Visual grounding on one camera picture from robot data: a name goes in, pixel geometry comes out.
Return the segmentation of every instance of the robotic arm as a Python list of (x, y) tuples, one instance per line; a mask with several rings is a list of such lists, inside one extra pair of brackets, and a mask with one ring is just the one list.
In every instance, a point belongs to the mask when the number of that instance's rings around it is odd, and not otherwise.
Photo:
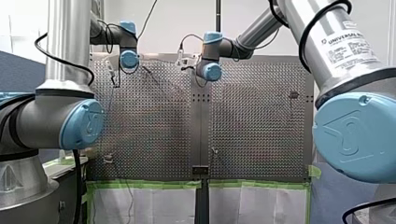
[(248, 59), (281, 22), (287, 24), (299, 44), (302, 64), (320, 89), (313, 127), (318, 151), (351, 178), (392, 183), (396, 69), (377, 59), (350, 19), (350, 10), (351, 4), (341, 0), (277, 0), (234, 41), (206, 33), (196, 74), (219, 80), (219, 57)]
[(0, 93), (2, 222), (59, 221), (58, 184), (47, 179), (38, 149), (83, 149), (102, 130), (104, 109), (90, 88), (90, 43), (120, 45), (120, 64), (138, 65), (134, 24), (123, 21), (104, 29), (90, 13), (91, 3), (49, 1), (48, 52), (43, 51), (50, 57), (44, 83), (35, 93)]

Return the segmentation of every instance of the wire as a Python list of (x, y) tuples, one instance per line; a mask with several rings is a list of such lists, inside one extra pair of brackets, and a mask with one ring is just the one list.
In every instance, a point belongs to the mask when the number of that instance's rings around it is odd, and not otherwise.
[(131, 192), (131, 187), (129, 186), (128, 180), (125, 178), (125, 184), (126, 187), (128, 188), (128, 192), (129, 195), (131, 196), (131, 203), (129, 204), (129, 208), (128, 208), (128, 222), (126, 224), (130, 224), (131, 223), (131, 211), (132, 208), (134, 207), (134, 195)]
[(169, 62), (169, 61), (166, 61), (166, 60), (161, 60), (161, 59), (154, 59), (154, 58), (148, 58), (148, 59), (145, 59), (145, 58), (143, 58), (143, 60), (147, 60), (147, 61), (154, 61), (154, 62), (160, 62), (160, 63), (170, 63), (170, 64), (175, 64), (175, 62)]
[(207, 80), (205, 81), (204, 85), (199, 83), (198, 76), (196, 76), (196, 75), (195, 75), (195, 82), (197, 83), (197, 86), (199, 86), (200, 88), (204, 88), (206, 86), (206, 84), (207, 84)]
[(189, 38), (189, 37), (195, 37), (195, 38), (197, 38), (197, 39), (199, 39), (199, 40), (201, 40), (202, 42), (204, 42), (204, 40), (200, 37), (200, 36), (198, 36), (198, 35), (195, 35), (195, 34), (189, 34), (189, 35), (185, 35), (184, 37), (183, 37), (183, 39), (181, 39), (181, 41), (180, 41), (180, 47), (178, 48), (178, 49), (183, 49), (183, 44), (184, 44), (184, 41), (187, 39), (187, 38)]
[(12, 108), (8, 113), (6, 113), (1, 122), (0, 122), (0, 140), (3, 137), (3, 132), (4, 132), (4, 127), (6, 126), (7, 120), (8, 118), (11, 116), (11, 114), (16, 111), (17, 109), (19, 109), (21, 106), (31, 102), (32, 100), (35, 99), (35, 95), (34, 94), (25, 94), (25, 95), (21, 95), (21, 96), (16, 96), (13, 97), (5, 102), (3, 102), (2, 104), (0, 104), (0, 110), (10, 106), (10, 105), (14, 105), (16, 103), (19, 103), (18, 105), (16, 105), (14, 108)]
[(303, 31), (303, 34), (302, 34), (301, 39), (300, 39), (300, 44), (299, 44), (299, 59), (300, 59), (301, 64), (305, 68), (305, 70), (308, 71), (309, 73), (311, 73), (311, 70), (309, 69), (308, 63), (306, 62), (306, 58), (305, 58), (305, 44), (306, 44), (306, 41), (308, 40), (309, 33), (311, 32), (311, 30), (315, 26), (315, 24), (324, 15), (326, 15), (327, 12), (332, 10), (333, 7), (335, 7), (337, 5), (340, 5), (340, 4), (345, 4), (347, 6), (347, 13), (350, 14), (350, 12), (352, 11), (352, 4), (348, 0), (337, 0), (337, 1), (334, 1), (331, 4), (327, 5), (326, 7), (324, 7), (323, 9), (321, 9), (315, 15), (315, 17), (312, 19), (312, 21), (309, 22), (306, 25), (306, 27), (305, 27), (305, 29)]
[(120, 56), (119, 56), (119, 74), (120, 74), (120, 70), (125, 74), (125, 75), (133, 75), (134, 73), (136, 73), (136, 71), (137, 71), (137, 69), (139, 68), (139, 65), (140, 65), (140, 63), (137, 63), (137, 65), (136, 65), (136, 67), (134, 68), (134, 71), (132, 71), (132, 72), (126, 72), (123, 68), (122, 68), (122, 66), (121, 66), (121, 63), (120, 63)]
[[(235, 43), (231, 39), (229, 39), (229, 38), (224, 38), (224, 39), (227, 40), (228, 42), (230, 42), (230, 44), (231, 44), (231, 53), (230, 53), (229, 58), (232, 58), (235, 63), (239, 62), (241, 60), (241, 54), (239, 53), (239, 49), (236, 47)], [(238, 55), (237, 59), (235, 59), (233, 57), (234, 50), (236, 51), (236, 54)]]
[(259, 47), (257, 47), (257, 48), (250, 48), (250, 47), (248, 47), (248, 46), (245, 46), (245, 45), (241, 44), (241, 43), (239, 42), (239, 40), (238, 40), (239, 38), (236, 38), (236, 43), (237, 43), (239, 46), (241, 46), (242, 48), (248, 49), (248, 50), (263, 49), (263, 48), (267, 47), (268, 45), (272, 44), (272, 42), (274, 42), (274, 40), (276, 39), (276, 37), (277, 37), (278, 34), (279, 34), (279, 29), (276, 30), (275, 35), (273, 36), (273, 38), (272, 38), (268, 43), (266, 43), (266, 44), (264, 44), (264, 45), (262, 45), (262, 46), (259, 46)]
[[(153, 73), (151, 70), (149, 70), (145, 65), (142, 65), (142, 68), (147, 72), (147, 74), (151, 77), (151, 79), (154, 80), (155, 84), (159, 87), (159, 89), (160, 89), (164, 94), (167, 94), (167, 92), (163, 90), (160, 81), (157, 80), (157, 78), (155, 78), (154, 73)], [(171, 80), (163, 80), (163, 81), (167, 81), (167, 82), (168, 82), (171, 86), (173, 86), (177, 91), (181, 91), (181, 92), (184, 93), (184, 91), (183, 91), (178, 85), (175, 85)]]
[(105, 38), (106, 38), (106, 51), (108, 54), (111, 54), (113, 52), (113, 48), (114, 48), (114, 34), (110, 29), (110, 26), (105, 23), (104, 21), (100, 21), (98, 20), (98, 22), (102, 23), (106, 28), (105, 28)]
[(110, 26), (117, 27), (117, 28), (121, 29), (122, 31), (128, 33), (128, 34), (131, 35), (131, 36), (136, 40), (136, 42), (137, 42), (137, 37), (136, 37), (136, 35), (135, 35), (134, 33), (130, 32), (129, 30), (123, 28), (122, 26), (117, 25), (117, 24), (114, 24), (114, 23), (105, 23), (104, 21), (101, 21), (101, 20), (97, 20), (97, 21), (100, 22), (100, 23), (102, 23), (102, 24), (106, 27), (106, 28), (105, 28), (105, 38), (106, 38), (106, 42), (107, 42), (107, 44), (106, 44), (106, 51), (107, 51), (107, 53), (109, 53), (109, 54), (112, 53), (112, 52), (113, 52), (113, 48), (114, 48), (114, 39), (115, 39), (115, 37), (114, 37), (113, 31), (110, 29)]
[(344, 224), (348, 224), (347, 223), (347, 217), (352, 215), (352, 214), (354, 214), (357, 211), (362, 210), (362, 209), (370, 208), (370, 207), (376, 207), (376, 206), (379, 206), (379, 205), (391, 204), (391, 203), (396, 203), (396, 198), (390, 198), (390, 199), (381, 200), (381, 201), (377, 201), (377, 202), (373, 202), (373, 203), (365, 203), (365, 204), (358, 205), (356, 207), (353, 207), (353, 208), (347, 210), (343, 214), (343, 222), (344, 222)]
[(82, 201), (82, 174), (81, 174), (81, 163), (79, 160), (79, 153), (77, 149), (73, 149), (73, 156), (76, 164), (76, 196), (77, 196), (73, 224), (78, 224), (79, 214), (81, 212), (81, 201)]
[(289, 28), (289, 24), (277, 15), (277, 13), (276, 13), (276, 11), (275, 11), (274, 1), (275, 1), (275, 0), (269, 0), (269, 2), (270, 2), (270, 9), (271, 9), (271, 12), (272, 12), (273, 16), (275, 17), (275, 19), (276, 19), (277, 21), (279, 21), (280, 23), (282, 23), (282, 25), (284, 25), (284, 26), (286, 26), (286, 27)]
[(51, 58), (52, 60), (54, 60), (54, 61), (56, 61), (56, 62), (58, 62), (58, 63), (63, 63), (63, 64), (65, 64), (65, 65), (70, 65), (70, 66), (76, 67), (76, 68), (78, 68), (78, 69), (81, 69), (81, 70), (84, 70), (84, 71), (90, 73), (90, 75), (91, 75), (91, 80), (90, 80), (90, 82), (88, 83), (88, 86), (91, 86), (91, 84), (92, 84), (92, 83), (94, 82), (94, 80), (95, 80), (95, 74), (93, 73), (93, 71), (91, 71), (90, 68), (85, 67), (85, 66), (82, 66), (82, 65), (79, 65), (79, 64), (70, 63), (70, 62), (68, 62), (68, 61), (66, 61), (66, 60), (60, 59), (60, 58), (58, 58), (58, 57), (56, 57), (56, 56), (53, 56), (52, 54), (50, 54), (49, 52), (47, 52), (46, 50), (44, 50), (44, 49), (41, 48), (41, 46), (40, 46), (40, 41), (43, 40), (44, 38), (46, 38), (47, 36), (48, 36), (48, 33), (45, 33), (45, 34), (43, 34), (42, 36), (40, 36), (40, 37), (35, 41), (35, 47), (36, 47), (38, 50), (40, 50), (40, 52), (42, 52), (43, 54), (45, 54), (47, 57)]
[(187, 66), (187, 67), (182, 67), (180, 68), (181, 71), (186, 71), (187, 69), (195, 69), (194, 66)]
[(145, 33), (146, 26), (148, 25), (148, 22), (149, 22), (149, 18), (151, 17), (151, 13), (152, 13), (152, 11), (154, 10), (155, 5), (157, 5), (157, 2), (158, 2), (158, 0), (155, 0), (154, 3), (152, 4), (151, 10), (149, 11), (148, 16), (146, 17), (146, 20), (145, 20), (145, 24), (143, 25), (142, 32), (141, 32), (140, 35), (137, 37), (137, 39), (140, 39), (140, 37), (142, 37), (143, 33)]

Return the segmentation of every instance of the silver robot arm segment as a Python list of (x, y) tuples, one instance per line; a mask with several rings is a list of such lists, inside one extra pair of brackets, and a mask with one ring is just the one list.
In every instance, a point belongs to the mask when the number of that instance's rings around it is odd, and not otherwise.
[[(90, 0), (50, 0), (48, 52), (88, 67)], [(45, 81), (27, 94), (0, 94), (0, 220), (56, 224), (60, 195), (39, 148), (82, 149), (95, 142), (104, 110), (86, 70), (47, 59)]]
[(378, 60), (349, 17), (348, 1), (279, 0), (278, 4), (320, 89), (317, 107), (340, 93), (395, 77), (394, 68)]

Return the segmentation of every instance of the metal bracket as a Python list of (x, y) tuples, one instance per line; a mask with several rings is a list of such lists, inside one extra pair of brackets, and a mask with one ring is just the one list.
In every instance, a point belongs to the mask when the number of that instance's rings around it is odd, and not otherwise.
[(207, 165), (194, 165), (192, 166), (193, 175), (209, 175), (209, 166)]

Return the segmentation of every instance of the robot end effector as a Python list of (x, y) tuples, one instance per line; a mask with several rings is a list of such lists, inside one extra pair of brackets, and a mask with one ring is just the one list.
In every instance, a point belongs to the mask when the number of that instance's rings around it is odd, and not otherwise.
[[(280, 14), (279, 7), (274, 11)], [(205, 33), (202, 59), (197, 64), (196, 75), (206, 81), (219, 80), (222, 74), (219, 66), (220, 57), (249, 59), (260, 43), (276, 32), (281, 25), (268, 8), (235, 40), (223, 37), (219, 32)]]
[(120, 65), (124, 68), (133, 69), (139, 64), (138, 39), (132, 21), (121, 21), (120, 25), (106, 24), (91, 12), (90, 42), (94, 45), (119, 45)]

